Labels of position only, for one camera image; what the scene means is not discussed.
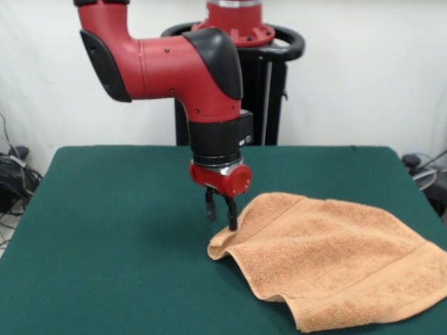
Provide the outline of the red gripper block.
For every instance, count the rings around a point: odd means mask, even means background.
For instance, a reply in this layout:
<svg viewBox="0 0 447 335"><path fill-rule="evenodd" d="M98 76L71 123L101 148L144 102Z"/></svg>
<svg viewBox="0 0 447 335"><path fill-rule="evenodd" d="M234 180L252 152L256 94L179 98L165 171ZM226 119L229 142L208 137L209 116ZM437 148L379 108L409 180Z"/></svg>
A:
<svg viewBox="0 0 447 335"><path fill-rule="evenodd" d="M207 187L205 191L205 204L209 221L216 220L216 205L214 195L216 191L224 195L228 207L228 228L236 231L237 204L234 197L245 193L251 185L251 169L244 163L236 163L220 168L208 168L190 163L189 172L192 180Z"/></svg>

